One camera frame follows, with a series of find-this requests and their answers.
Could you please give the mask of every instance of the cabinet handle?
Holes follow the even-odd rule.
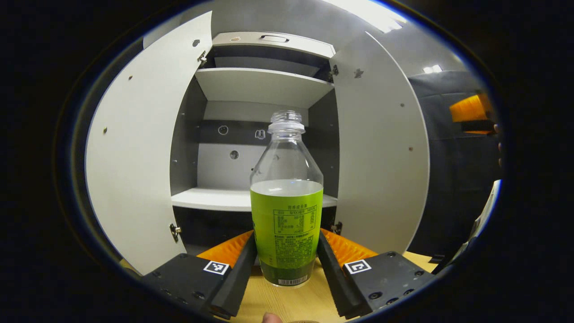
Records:
[[[289,41],[289,39],[287,39],[285,37],[272,36],[272,35],[268,35],[268,34],[261,36],[259,39],[266,40],[266,41],[276,41],[278,43],[287,43]]]

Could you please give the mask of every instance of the plastic bottle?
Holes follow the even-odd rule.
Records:
[[[303,144],[295,111],[278,111],[271,142],[251,173],[251,213],[263,276],[277,286],[311,278],[323,207],[323,174]]]

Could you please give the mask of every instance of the barcode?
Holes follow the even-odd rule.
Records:
[[[280,279],[279,285],[297,285],[307,280],[307,275],[297,279]]]

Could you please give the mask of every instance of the green label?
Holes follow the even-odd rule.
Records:
[[[323,189],[298,197],[251,191],[255,244],[265,278],[277,284],[311,276],[322,207]]]

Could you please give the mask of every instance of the cabinet door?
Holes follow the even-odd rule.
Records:
[[[211,46],[208,12],[140,52],[110,84],[92,119],[86,147],[92,207],[108,239],[143,275],[185,252],[169,229],[176,224],[170,148],[197,58]]]
[[[403,253],[429,183],[421,108],[397,62],[368,33],[330,60],[339,113],[342,235],[376,252]]]

